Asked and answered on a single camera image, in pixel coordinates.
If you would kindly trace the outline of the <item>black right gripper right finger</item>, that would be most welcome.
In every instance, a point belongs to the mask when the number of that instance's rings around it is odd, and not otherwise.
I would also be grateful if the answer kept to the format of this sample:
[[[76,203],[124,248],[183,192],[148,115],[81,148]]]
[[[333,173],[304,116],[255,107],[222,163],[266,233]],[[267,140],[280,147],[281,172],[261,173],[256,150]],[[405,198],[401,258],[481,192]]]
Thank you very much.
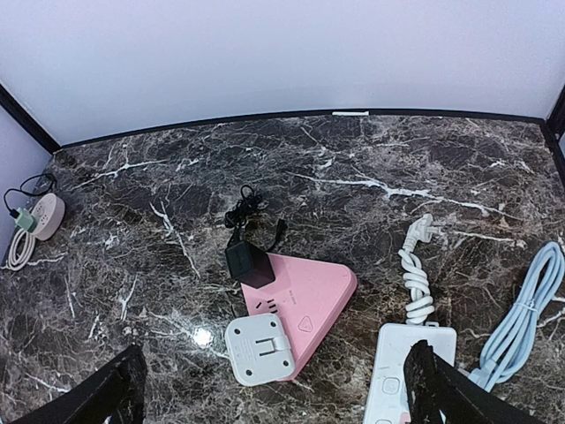
[[[437,355],[425,340],[404,361],[411,423],[538,423],[487,393]]]

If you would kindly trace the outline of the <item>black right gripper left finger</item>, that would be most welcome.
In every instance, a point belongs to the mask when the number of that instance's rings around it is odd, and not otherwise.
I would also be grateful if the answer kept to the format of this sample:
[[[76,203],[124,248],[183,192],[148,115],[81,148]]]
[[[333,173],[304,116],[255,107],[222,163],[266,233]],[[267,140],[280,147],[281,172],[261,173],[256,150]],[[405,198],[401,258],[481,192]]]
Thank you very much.
[[[132,344],[61,397],[17,419],[18,423],[141,423],[147,364]]]

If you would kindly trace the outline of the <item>long white power strip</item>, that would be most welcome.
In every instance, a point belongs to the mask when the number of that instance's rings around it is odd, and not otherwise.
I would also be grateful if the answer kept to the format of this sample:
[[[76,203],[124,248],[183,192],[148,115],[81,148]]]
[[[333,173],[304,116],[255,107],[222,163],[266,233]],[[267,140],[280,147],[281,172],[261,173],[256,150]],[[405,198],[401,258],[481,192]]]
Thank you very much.
[[[425,340],[448,364],[455,363],[456,331],[429,325],[384,324],[378,334],[373,374],[365,404],[365,423],[396,424],[411,421],[403,364],[411,347]]]

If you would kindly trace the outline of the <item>white square plug adapter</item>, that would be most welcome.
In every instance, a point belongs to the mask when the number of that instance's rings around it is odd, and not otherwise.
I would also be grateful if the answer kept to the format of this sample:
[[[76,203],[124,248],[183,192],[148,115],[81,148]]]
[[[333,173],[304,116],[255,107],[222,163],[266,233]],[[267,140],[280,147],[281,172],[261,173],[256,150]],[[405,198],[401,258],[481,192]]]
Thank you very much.
[[[281,381],[295,372],[290,340],[276,314],[237,318],[224,332],[236,380],[246,387]]]

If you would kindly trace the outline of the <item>pink triangular power strip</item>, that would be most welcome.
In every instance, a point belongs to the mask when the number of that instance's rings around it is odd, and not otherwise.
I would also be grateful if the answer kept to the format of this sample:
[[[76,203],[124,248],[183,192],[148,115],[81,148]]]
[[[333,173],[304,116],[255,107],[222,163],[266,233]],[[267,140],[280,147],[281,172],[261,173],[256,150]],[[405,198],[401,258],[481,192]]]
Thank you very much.
[[[270,254],[275,281],[259,289],[241,285],[248,315],[276,314],[290,340],[295,372],[312,357],[357,288],[345,265]]]

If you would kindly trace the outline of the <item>black power adapter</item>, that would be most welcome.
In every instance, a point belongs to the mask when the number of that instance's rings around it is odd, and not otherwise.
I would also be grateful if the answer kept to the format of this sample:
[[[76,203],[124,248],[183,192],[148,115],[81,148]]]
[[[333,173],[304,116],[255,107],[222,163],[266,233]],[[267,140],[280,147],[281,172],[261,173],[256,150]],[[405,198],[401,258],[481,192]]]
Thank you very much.
[[[259,289],[275,281],[268,254],[257,246],[240,240],[225,249],[230,277],[241,284]]]

